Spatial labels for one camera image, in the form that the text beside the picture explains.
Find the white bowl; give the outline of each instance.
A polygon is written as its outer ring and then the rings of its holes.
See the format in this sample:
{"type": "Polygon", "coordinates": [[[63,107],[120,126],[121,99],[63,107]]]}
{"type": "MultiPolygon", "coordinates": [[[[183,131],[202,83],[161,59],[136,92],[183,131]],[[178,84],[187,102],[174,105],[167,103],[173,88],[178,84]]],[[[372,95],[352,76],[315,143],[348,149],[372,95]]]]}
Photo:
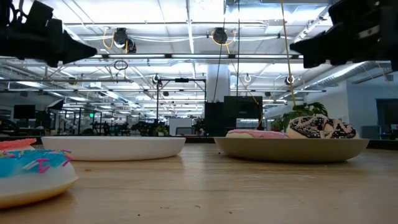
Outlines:
{"type": "Polygon", "coordinates": [[[343,162],[366,149],[368,139],[215,138],[231,157],[268,162],[343,162]]]}
{"type": "Polygon", "coordinates": [[[54,136],[42,142],[45,149],[71,151],[78,161],[131,161],[176,156],[185,138],[54,136]]]}

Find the white frosted donut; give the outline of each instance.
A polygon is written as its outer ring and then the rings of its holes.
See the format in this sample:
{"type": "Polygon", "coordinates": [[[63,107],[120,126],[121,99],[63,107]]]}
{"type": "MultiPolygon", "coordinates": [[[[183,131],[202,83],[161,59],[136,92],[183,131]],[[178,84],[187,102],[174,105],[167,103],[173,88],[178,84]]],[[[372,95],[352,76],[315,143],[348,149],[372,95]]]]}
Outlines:
{"type": "Polygon", "coordinates": [[[38,202],[63,193],[78,179],[67,152],[2,152],[0,208],[38,202]]]}
{"type": "Polygon", "coordinates": [[[357,139],[358,132],[349,124],[324,115],[302,116],[290,121],[286,129],[294,139],[357,139]]]}
{"type": "Polygon", "coordinates": [[[275,139],[275,138],[287,138],[287,135],[284,133],[279,133],[275,131],[258,131],[258,130],[250,130],[250,129],[235,129],[228,131],[227,138],[267,138],[267,139],[275,139]]]}

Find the blue icing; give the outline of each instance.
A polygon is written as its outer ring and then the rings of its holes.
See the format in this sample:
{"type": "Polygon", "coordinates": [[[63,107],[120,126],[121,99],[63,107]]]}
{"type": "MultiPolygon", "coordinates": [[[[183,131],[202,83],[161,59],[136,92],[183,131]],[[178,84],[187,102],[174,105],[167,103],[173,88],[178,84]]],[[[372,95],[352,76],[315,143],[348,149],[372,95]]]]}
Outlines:
{"type": "Polygon", "coordinates": [[[32,161],[36,161],[36,159],[48,159],[48,161],[43,163],[43,166],[50,166],[49,169],[62,166],[62,164],[68,160],[68,158],[64,156],[63,152],[56,152],[53,150],[24,151],[24,155],[19,157],[20,153],[20,151],[11,151],[7,154],[15,155],[13,158],[0,157],[0,178],[11,177],[19,174],[38,174],[39,165],[31,169],[23,169],[27,164],[30,164],[32,161]]]}

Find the wooden table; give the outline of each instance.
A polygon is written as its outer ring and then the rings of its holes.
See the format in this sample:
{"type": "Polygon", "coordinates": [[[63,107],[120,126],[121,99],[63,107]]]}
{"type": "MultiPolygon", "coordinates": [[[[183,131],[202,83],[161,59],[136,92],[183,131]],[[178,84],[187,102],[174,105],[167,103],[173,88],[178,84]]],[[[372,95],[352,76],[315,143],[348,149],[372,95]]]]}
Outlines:
{"type": "Polygon", "coordinates": [[[214,144],[137,162],[74,162],[80,180],[54,199],[0,212],[0,223],[398,222],[398,152],[343,164],[241,161],[214,144]]]}

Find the white pillar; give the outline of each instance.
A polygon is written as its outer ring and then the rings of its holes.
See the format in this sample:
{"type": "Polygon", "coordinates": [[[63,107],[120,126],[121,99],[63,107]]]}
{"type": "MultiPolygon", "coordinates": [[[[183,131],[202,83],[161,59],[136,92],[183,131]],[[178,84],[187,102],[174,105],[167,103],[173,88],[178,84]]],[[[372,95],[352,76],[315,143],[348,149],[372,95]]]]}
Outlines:
{"type": "Polygon", "coordinates": [[[228,69],[228,65],[220,65],[220,69],[218,68],[218,65],[207,66],[207,102],[224,102],[224,96],[229,96],[230,94],[231,84],[229,76],[230,71],[228,69]]]}

